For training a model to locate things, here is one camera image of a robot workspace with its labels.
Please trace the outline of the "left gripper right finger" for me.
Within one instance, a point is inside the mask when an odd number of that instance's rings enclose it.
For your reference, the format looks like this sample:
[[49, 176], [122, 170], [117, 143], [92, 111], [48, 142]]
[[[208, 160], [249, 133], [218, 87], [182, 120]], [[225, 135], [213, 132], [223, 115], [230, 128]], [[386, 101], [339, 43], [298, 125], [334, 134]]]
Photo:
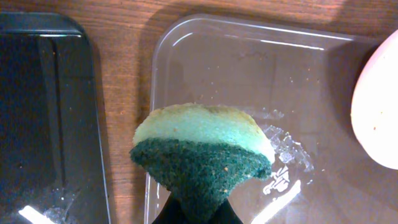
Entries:
[[217, 209], [214, 215], [215, 224], [243, 224], [234, 212], [228, 200], [225, 200]]

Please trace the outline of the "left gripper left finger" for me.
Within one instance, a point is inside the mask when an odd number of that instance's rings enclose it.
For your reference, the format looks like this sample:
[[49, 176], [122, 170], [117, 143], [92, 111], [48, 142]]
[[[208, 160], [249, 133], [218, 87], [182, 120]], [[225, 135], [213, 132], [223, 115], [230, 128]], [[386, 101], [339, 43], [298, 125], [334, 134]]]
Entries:
[[186, 224], [186, 217], [181, 209], [180, 202], [170, 194], [162, 211], [152, 224]]

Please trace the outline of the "green scrubbing sponge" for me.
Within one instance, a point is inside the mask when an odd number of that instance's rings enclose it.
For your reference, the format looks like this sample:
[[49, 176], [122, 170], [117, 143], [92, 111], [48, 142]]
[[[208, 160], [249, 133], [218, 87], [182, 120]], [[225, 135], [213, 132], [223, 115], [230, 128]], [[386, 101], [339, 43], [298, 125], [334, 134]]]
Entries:
[[267, 179], [270, 140], [249, 114], [186, 103], [152, 111], [137, 127], [131, 160], [180, 202], [187, 223], [214, 223], [234, 188]]

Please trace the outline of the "white plate top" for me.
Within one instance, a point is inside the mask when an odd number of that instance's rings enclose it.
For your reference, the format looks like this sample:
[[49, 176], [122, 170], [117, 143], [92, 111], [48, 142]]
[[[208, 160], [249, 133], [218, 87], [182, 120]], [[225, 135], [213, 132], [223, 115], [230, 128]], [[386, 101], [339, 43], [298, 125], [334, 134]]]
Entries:
[[397, 169], [397, 32], [364, 66], [351, 101], [351, 124], [363, 149], [378, 164]]

